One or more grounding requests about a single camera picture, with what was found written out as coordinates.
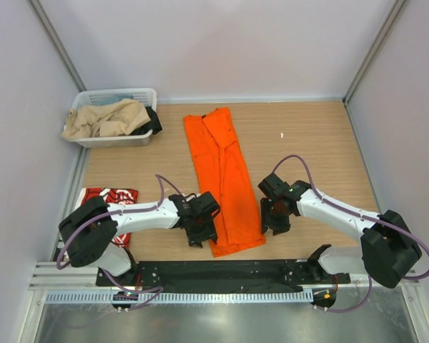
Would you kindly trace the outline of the orange t shirt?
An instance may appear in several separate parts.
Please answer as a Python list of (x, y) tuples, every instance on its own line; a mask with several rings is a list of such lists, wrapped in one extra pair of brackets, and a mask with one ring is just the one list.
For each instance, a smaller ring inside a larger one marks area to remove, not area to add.
[(214, 218), (214, 257), (263, 245), (260, 210), (228, 108), (183, 118), (199, 190), (210, 192), (220, 205)]

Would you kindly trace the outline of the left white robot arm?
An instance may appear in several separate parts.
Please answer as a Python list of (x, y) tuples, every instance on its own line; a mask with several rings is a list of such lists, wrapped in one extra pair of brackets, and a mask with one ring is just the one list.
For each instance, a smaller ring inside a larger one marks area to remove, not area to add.
[(64, 243), (56, 267), (96, 267), (106, 279), (122, 286), (135, 283), (138, 264), (125, 247), (113, 239), (148, 229), (183, 229), (191, 247), (217, 241), (214, 219), (220, 205), (210, 192), (173, 194), (146, 204), (108, 204), (101, 196), (88, 200), (59, 224)]

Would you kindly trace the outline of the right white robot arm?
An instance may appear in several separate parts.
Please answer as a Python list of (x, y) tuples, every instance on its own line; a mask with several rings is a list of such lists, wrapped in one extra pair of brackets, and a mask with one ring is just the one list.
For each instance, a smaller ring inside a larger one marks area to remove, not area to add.
[(322, 245), (310, 256), (307, 272), (317, 283), (335, 274), (364, 274), (393, 289), (408, 278), (408, 272), (422, 257), (403, 218), (388, 210), (369, 212), (313, 189), (301, 180), (274, 187), (260, 186), (261, 221), (273, 234), (290, 230), (290, 217), (315, 219), (354, 239), (356, 247)]

